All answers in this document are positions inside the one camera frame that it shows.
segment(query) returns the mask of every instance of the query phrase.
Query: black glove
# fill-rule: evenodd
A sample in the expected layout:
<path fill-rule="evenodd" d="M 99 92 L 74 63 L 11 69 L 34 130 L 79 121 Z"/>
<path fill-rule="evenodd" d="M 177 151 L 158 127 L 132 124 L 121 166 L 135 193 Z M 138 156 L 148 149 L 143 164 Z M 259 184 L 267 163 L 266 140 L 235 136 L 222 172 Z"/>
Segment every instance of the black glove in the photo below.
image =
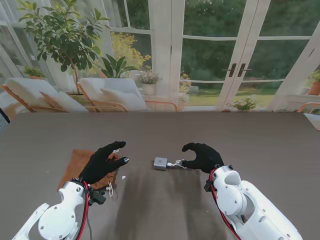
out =
<path fill-rule="evenodd" d="M 125 165 L 125 157 L 117 161 L 108 159 L 114 150 L 121 149 L 126 145 L 125 141 L 115 141 L 107 146 L 99 148 L 91 155 L 89 162 L 79 175 L 79 179 L 87 184 L 94 184 L 103 179 L 108 173 L 112 173 L 121 166 Z"/>
<path fill-rule="evenodd" d="M 215 165 L 224 165 L 220 154 L 206 144 L 190 142 L 183 146 L 182 152 L 186 152 L 188 150 L 194 151 L 196 157 L 193 161 L 183 160 L 181 164 L 184 167 L 189 169 L 200 169 L 201 171 L 209 174 L 215 168 Z"/>

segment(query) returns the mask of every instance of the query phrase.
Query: small gray box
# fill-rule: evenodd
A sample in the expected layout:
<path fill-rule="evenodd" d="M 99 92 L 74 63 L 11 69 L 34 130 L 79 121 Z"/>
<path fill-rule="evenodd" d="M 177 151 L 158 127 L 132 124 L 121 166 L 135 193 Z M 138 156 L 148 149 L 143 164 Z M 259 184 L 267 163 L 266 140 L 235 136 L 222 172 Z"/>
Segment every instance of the small gray box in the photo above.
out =
<path fill-rule="evenodd" d="M 154 160 L 153 167 L 158 170 L 166 170 L 168 159 L 163 157 L 156 157 Z"/>

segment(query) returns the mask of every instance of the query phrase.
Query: door handle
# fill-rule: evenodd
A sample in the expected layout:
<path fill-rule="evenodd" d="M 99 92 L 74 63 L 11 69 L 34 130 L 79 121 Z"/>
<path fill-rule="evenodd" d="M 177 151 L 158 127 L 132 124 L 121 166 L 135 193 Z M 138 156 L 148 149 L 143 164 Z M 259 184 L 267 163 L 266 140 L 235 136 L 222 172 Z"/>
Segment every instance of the door handle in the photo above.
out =
<path fill-rule="evenodd" d="M 232 66 L 231 66 L 231 69 L 222 69 L 222 71 L 230 71 L 229 77 L 232 77 L 234 75 L 236 66 L 237 66 L 237 64 L 233 63 Z"/>
<path fill-rule="evenodd" d="M 252 71 L 252 69 L 245 69 L 245 66 L 246 66 L 245 63 L 242 63 L 242 64 L 241 64 L 241 67 L 240 67 L 240 70 L 239 70 L 239 73 L 238 73 L 238 77 L 241 77 L 241 75 L 242 75 L 242 73 L 243 73 L 244 71 Z"/>

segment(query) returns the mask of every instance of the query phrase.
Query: white cable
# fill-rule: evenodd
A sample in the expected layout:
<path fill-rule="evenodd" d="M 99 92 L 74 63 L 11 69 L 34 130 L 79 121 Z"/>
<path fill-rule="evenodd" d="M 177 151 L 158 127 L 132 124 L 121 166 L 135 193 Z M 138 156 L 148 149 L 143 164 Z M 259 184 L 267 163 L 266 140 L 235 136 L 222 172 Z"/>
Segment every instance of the white cable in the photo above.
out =
<path fill-rule="evenodd" d="M 109 196 L 110 198 L 114 195 L 114 189 L 112 188 L 111 182 L 109 182 Z"/>
<path fill-rule="evenodd" d="M 175 167 L 175 166 L 177 166 L 177 167 L 180 167 L 180 168 L 186 169 L 186 167 L 185 167 L 185 166 L 182 166 L 181 161 L 183 161 L 183 159 L 182 159 L 182 160 L 177 160 L 177 161 L 175 161 L 175 163 L 174 163 L 174 164 L 172 164 L 172 163 L 168 162 L 168 163 L 167 163 L 167 166 L 168 166 L 168 167 Z"/>

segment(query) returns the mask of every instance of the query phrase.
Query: power adapter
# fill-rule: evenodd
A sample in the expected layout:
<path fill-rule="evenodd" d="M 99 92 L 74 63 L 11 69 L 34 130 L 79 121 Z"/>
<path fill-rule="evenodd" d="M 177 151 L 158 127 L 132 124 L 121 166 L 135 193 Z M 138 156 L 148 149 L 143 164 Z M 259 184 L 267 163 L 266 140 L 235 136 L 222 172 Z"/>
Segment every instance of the power adapter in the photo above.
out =
<path fill-rule="evenodd" d="M 168 163 L 168 158 L 156 157 L 153 163 L 154 169 L 166 170 Z"/>
<path fill-rule="evenodd" d="M 165 171 L 167 167 L 180 167 L 186 169 L 186 167 L 181 165 L 182 160 L 177 160 L 175 163 L 168 162 L 167 158 L 156 157 L 153 163 L 153 168 L 157 170 Z"/>

